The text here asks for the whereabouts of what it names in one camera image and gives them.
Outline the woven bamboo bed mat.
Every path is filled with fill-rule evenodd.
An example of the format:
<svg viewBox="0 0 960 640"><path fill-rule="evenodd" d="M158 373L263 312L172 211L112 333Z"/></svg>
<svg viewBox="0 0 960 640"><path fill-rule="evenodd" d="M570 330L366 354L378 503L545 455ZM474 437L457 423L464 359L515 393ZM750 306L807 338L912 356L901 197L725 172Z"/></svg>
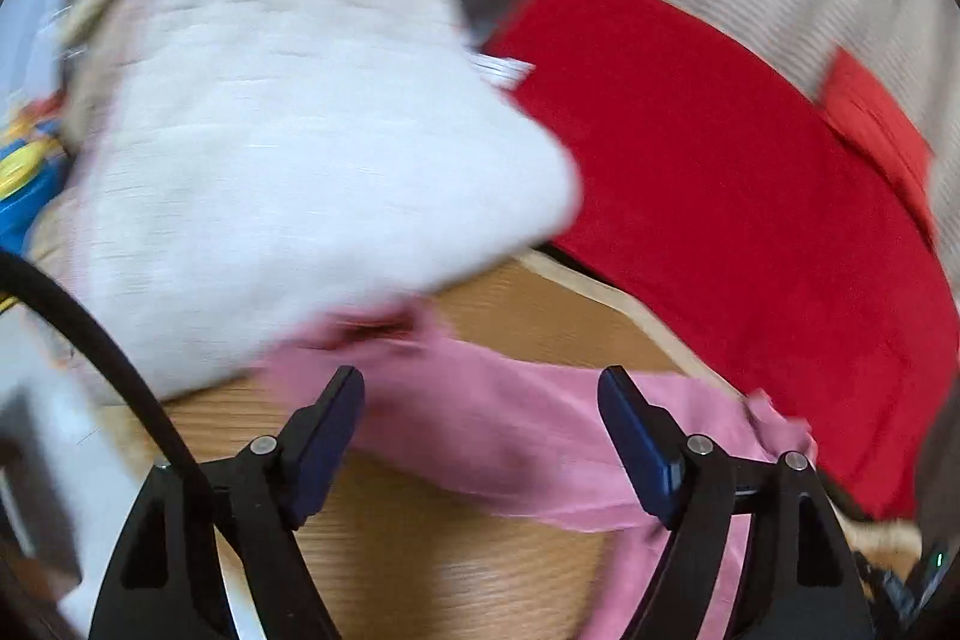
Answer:
<svg viewBox="0 0 960 640"><path fill-rule="evenodd" d="M510 359L594 369L622 364L652 403L727 452L813 455L802 420L739 393L623 292L526 253L425 299L452 334ZM166 404L195 456L236 453L291 411L259 364ZM612 551L578 533L493 515L465 495L348 452L320 515L298 534L309 572L348 638L586 638Z"/></svg>

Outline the red blanket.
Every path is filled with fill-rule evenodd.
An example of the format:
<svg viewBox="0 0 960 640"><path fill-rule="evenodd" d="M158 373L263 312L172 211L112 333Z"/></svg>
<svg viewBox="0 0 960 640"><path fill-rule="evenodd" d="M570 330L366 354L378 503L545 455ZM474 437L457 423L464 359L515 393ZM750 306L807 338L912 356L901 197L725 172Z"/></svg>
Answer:
<svg viewBox="0 0 960 640"><path fill-rule="evenodd" d="M911 516L958 317L889 182L781 74L662 0L521 0L488 52L529 65L514 99L581 172L560 252L804 419L862 510Z"/></svg>

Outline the colourful toy box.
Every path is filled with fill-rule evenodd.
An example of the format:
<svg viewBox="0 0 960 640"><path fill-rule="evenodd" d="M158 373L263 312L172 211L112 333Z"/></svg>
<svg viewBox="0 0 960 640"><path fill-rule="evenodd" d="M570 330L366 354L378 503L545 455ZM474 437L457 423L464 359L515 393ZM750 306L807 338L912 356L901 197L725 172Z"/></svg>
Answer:
<svg viewBox="0 0 960 640"><path fill-rule="evenodd" d="M64 188L70 156L62 145L62 89L16 101L2 124L0 241L5 252L25 252L37 216Z"/></svg>

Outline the white quilted pillow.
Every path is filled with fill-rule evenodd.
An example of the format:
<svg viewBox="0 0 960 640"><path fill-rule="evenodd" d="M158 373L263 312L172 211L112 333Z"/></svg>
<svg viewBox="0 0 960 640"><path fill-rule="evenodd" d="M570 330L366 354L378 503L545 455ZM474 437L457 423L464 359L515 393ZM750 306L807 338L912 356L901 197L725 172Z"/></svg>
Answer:
<svg viewBox="0 0 960 640"><path fill-rule="evenodd" d="M117 0L43 236L160 398L320 315L556 236L562 143L483 78L459 0Z"/></svg>

